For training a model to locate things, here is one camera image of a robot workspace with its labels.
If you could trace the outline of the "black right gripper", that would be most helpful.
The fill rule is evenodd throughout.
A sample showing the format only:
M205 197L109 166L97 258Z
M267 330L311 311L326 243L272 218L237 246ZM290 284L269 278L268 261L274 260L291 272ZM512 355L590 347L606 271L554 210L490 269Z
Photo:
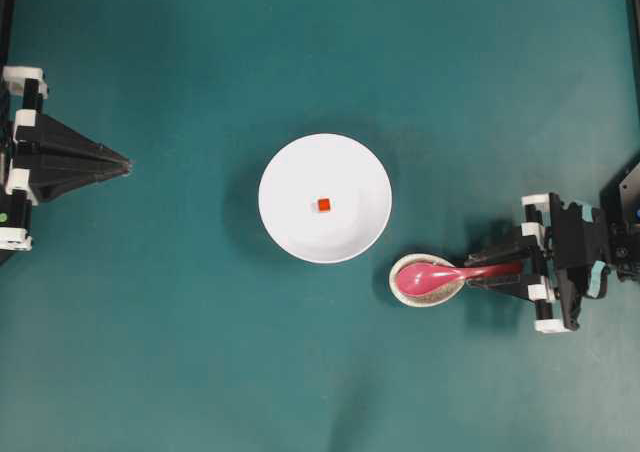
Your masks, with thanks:
M608 291L611 254L602 209L556 193L521 198L526 221L489 246L470 253L467 267L529 261L547 273L477 277L465 284L533 302L539 333L575 332L583 300L600 300Z

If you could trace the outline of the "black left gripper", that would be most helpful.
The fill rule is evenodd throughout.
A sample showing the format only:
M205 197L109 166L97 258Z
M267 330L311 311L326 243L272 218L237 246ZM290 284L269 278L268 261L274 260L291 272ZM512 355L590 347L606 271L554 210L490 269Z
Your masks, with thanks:
M34 206L51 202L73 190L126 176L131 161L104 144L94 142L62 122L40 114L48 98L41 68L5 66L1 84L22 107L8 124L1 154L1 249L30 250L30 217ZM19 132L29 132L21 139ZM27 146L37 144L56 155L38 155L33 165L19 164Z

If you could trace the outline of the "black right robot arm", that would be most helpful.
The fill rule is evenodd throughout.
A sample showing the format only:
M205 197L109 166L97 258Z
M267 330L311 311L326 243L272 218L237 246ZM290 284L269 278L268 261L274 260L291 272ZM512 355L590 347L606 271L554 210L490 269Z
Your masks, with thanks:
M577 331L583 301L604 298L610 275L639 279L637 166L609 182L597 207L553 192L524 196L521 204L524 222L464 263L492 266L493 274L466 283L533 303L536 331Z

